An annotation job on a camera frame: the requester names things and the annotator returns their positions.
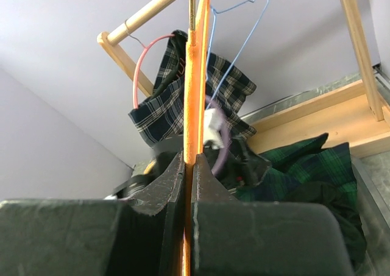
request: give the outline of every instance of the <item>blue wire hanger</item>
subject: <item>blue wire hanger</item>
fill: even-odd
[[[207,62],[207,66],[208,66],[208,62],[210,61],[211,47],[212,47],[212,45],[213,45],[213,40],[214,40],[214,32],[215,32],[215,27],[216,27],[217,15],[218,15],[218,14],[223,14],[223,13],[228,12],[228,11],[231,11],[231,10],[233,10],[233,9],[235,9],[235,8],[241,6],[241,5],[244,5],[244,4],[248,3],[248,2],[253,4],[254,2],[256,2],[256,0],[246,0],[246,1],[244,1],[244,2],[241,2],[241,3],[237,4],[237,5],[232,6],[231,8],[228,8],[228,9],[225,9],[225,10],[221,10],[221,11],[217,11],[212,5],[210,5],[210,10],[213,12],[213,26],[212,26],[212,28],[211,28],[210,43],[208,44],[207,61],[206,61],[206,62]],[[235,58],[233,59],[233,61],[231,62],[229,68],[227,69],[227,71],[226,71],[225,74],[223,75],[221,81],[219,81],[218,86],[215,88],[215,91],[214,91],[214,93],[213,93],[213,95],[212,95],[212,97],[211,97],[211,100],[213,100],[213,99],[215,98],[215,96],[217,95],[217,92],[218,92],[218,90],[220,89],[220,87],[221,87],[223,81],[225,81],[225,79],[226,79],[228,73],[229,73],[230,70],[233,68],[235,62],[237,61],[237,59],[238,59],[238,57],[239,57],[239,55],[241,55],[241,53],[242,53],[243,49],[245,48],[247,42],[249,41],[249,39],[251,38],[251,36],[254,34],[254,31],[255,31],[255,29],[257,28],[257,26],[258,26],[260,20],[262,19],[263,15],[264,15],[264,12],[265,12],[265,11],[267,10],[267,8],[268,8],[268,4],[269,4],[269,0],[267,0],[266,4],[264,5],[264,8],[263,8],[263,10],[261,11],[261,14],[260,14],[259,18],[257,19],[255,25],[253,26],[252,30],[250,31],[248,37],[247,37],[246,40],[244,41],[243,46],[241,47],[241,49],[239,49],[238,53],[236,54],[236,57],[235,57]]]

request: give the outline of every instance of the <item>wooden beam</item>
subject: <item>wooden beam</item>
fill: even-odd
[[[385,106],[382,107],[383,110],[383,116],[385,118],[385,121],[388,123],[390,126],[390,110],[389,110],[389,105],[386,104]]]
[[[363,158],[390,150],[390,131],[350,143],[351,154]]]
[[[263,118],[252,126],[255,127],[257,132],[264,132],[363,94],[363,82],[359,80]]]
[[[110,55],[115,63],[126,73],[126,75],[133,80],[135,71],[135,62],[126,54],[120,45],[112,46],[107,40],[108,32],[102,32],[97,36],[97,42],[102,48]],[[149,97],[153,93],[153,84],[146,77],[146,75],[140,70],[138,75],[138,88]]]
[[[142,9],[136,12],[136,14],[126,20],[125,23],[122,23],[111,32],[107,36],[108,42],[112,45],[120,43],[128,34],[132,34],[174,1],[176,0],[151,0]]]
[[[324,147],[349,142],[352,153],[359,157],[390,150],[390,127],[386,121],[375,120],[365,95],[258,132],[248,139],[248,145],[262,153],[323,133],[329,133]]]
[[[375,77],[372,71],[370,53],[364,36],[357,0],[340,0],[347,18],[349,34],[355,50],[356,60],[366,89],[367,100],[377,121],[383,120],[383,112]]]

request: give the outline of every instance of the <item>orange wooden stick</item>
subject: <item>orange wooden stick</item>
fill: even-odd
[[[199,0],[196,30],[189,30],[186,44],[184,86],[184,161],[186,178],[183,275],[190,275],[191,190],[196,155],[203,152],[206,59],[210,0]]]

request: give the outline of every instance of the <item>plaid fabric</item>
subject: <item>plaid fabric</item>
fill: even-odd
[[[355,207],[357,186],[349,144],[321,149],[327,138],[326,133],[263,153],[261,156],[271,161],[272,168],[260,185],[238,189],[238,199],[246,202],[283,200],[305,182],[326,182],[337,187]]]
[[[153,146],[174,134],[183,133],[183,98],[185,77],[185,43],[187,34],[177,30],[168,41],[151,97],[142,102],[138,109],[129,113],[143,140]],[[210,55],[206,95],[211,96],[230,62],[215,54]],[[256,130],[237,115],[246,96],[252,94],[256,85],[235,66],[223,82],[216,102],[227,117],[231,135],[252,136]]]

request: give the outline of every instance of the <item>white wall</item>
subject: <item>white wall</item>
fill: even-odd
[[[370,0],[383,72],[390,77],[390,0]]]
[[[0,65],[127,164],[150,150],[127,116],[132,82],[96,43],[150,0],[0,0]],[[211,0],[217,9],[243,0]],[[373,64],[379,62],[368,0],[358,0]],[[235,56],[264,0],[221,15],[213,51]],[[144,43],[188,28],[188,0],[177,0],[134,33]],[[142,47],[121,43],[136,60]],[[148,53],[155,79],[166,42]],[[237,67],[257,85],[241,114],[358,71],[339,0],[271,0]]]
[[[0,201],[103,198],[130,168],[0,70]]]

